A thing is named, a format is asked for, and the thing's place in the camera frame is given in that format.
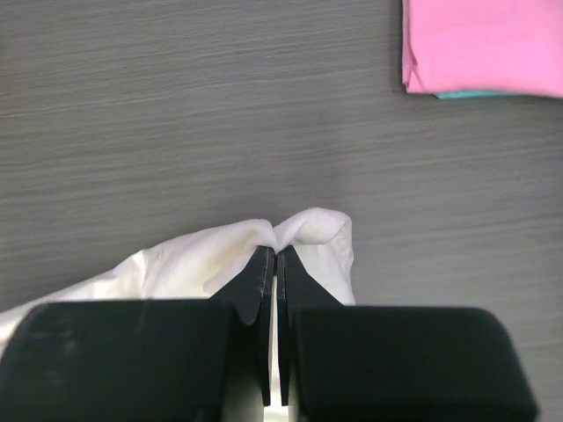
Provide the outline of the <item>white t shirt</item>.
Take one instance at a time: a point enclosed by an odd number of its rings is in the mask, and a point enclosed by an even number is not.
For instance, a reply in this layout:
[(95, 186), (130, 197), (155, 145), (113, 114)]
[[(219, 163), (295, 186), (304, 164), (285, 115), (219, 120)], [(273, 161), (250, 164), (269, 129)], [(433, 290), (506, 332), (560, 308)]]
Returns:
[(294, 247), (314, 280), (340, 303), (355, 304), (351, 218), (315, 207), (277, 226), (263, 219), (246, 220), (138, 251), (112, 270), (3, 312), (1, 345), (7, 346), (23, 317), (44, 302), (208, 298), (241, 273), (260, 246), (275, 252)]

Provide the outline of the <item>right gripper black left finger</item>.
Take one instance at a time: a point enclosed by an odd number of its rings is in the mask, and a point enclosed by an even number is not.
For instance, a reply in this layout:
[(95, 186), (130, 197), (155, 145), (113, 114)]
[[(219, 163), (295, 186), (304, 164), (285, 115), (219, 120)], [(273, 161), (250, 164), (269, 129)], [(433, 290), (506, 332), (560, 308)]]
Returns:
[(48, 302), (1, 359), (4, 421), (261, 421), (273, 252), (207, 299)]

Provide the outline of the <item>folded teal t shirt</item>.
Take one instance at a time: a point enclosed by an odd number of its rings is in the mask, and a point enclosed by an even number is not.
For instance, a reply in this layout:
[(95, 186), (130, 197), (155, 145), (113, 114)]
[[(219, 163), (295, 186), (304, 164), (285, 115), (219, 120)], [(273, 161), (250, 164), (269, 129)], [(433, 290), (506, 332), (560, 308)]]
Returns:
[(468, 99), (468, 98), (519, 96), (519, 93), (497, 92), (497, 91), (457, 91), (457, 92), (435, 93), (434, 96), (441, 100), (452, 100), (452, 99)]

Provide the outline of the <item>folded pink t shirt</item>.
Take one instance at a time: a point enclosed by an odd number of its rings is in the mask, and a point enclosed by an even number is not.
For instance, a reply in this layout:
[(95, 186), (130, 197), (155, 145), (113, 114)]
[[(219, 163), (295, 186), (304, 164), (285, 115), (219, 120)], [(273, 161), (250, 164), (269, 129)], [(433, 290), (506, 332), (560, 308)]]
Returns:
[(402, 36), (410, 94), (562, 96), (560, 1), (404, 1)]

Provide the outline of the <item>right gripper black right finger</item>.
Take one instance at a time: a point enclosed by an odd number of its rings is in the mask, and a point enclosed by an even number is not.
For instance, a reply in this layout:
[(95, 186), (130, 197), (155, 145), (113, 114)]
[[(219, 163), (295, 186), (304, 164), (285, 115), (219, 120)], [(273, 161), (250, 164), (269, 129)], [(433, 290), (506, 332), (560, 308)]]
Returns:
[(277, 263), (281, 402), (292, 421), (534, 421), (537, 401), (492, 313), (347, 306), (293, 247)]

